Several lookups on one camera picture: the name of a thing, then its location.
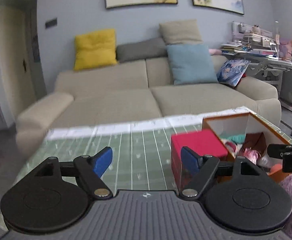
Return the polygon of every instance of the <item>beige pillow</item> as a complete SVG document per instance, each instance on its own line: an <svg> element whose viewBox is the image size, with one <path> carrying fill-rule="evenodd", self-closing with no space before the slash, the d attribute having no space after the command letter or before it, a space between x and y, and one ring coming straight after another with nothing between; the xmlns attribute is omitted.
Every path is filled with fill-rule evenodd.
<svg viewBox="0 0 292 240"><path fill-rule="evenodd" d="M202 44L197 20L183 20L159 24L159 31L166 44Z"/></svg>

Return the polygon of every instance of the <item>open storage box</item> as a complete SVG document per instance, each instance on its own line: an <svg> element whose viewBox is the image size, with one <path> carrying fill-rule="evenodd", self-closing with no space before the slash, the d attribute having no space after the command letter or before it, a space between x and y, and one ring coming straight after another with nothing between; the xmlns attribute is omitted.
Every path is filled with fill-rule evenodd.
<svg viewBox="0 0 292 240"><path fill-rule="evenodd" d="M233 136L239 134L262 132L264 133L267 146L273 143L286 145L290 144L285 138L281 137L276 131L274 131L271 127L269 127L266 123L264 123L252 113L205 118L203 119L202 129L212 130L218 138L225 134L227 134L227 136ZM235 160L230 152L228 152L227 160ZM267 166L271 167L278 163L282 164L282 160L269 157ZM275 182L280 182L285 179L289 173L284 173L282 170L279 170L269 173L268 175Z"/></svg>

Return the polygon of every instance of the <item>orange ball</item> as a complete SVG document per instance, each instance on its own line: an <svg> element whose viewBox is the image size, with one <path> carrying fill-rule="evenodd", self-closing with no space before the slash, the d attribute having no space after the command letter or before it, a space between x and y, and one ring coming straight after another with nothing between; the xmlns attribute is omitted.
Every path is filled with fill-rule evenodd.
<svg viewBox="0 0 292 240"><path fill-rule="evenodd" d="M270 173L273 173L273 172L276 172L276 171L279 171L283 168L282 164L275 164L272 168L271 168L271 171Z"/></svg>

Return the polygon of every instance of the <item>door handle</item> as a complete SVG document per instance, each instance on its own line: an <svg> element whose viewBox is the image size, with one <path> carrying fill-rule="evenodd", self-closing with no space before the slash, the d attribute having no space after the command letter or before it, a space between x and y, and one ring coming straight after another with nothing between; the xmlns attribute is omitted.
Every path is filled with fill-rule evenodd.
<svg viewBox="0 0 292 240"><path fill-rule="evenodd" d="M24 71L25 71L25 73L26 73L26 72L27 72L27 64L26 64L25 59L24 59L24 61L23 61L23 67L24 67Z"/></svg>

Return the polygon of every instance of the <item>black circular disc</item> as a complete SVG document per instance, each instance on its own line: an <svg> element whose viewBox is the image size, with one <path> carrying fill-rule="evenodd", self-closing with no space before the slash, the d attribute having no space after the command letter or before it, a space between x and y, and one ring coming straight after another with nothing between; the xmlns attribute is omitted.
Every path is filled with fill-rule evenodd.
<svg viewBox="0 0 292 240"><path fill-rule="evenodd" d="M270 179L240 176L211 188L205 207L214 220L227 228L262 233L283 226L292 212L292 200Z"/></svg>
<svg viewBox="0 0 292 240"><path fill-rule="evenodd" d="M10 227L30 233L47 233L77 221L88 207L87 194L74 184L37 179L16 184L1 199L1 212Z"/></svg>

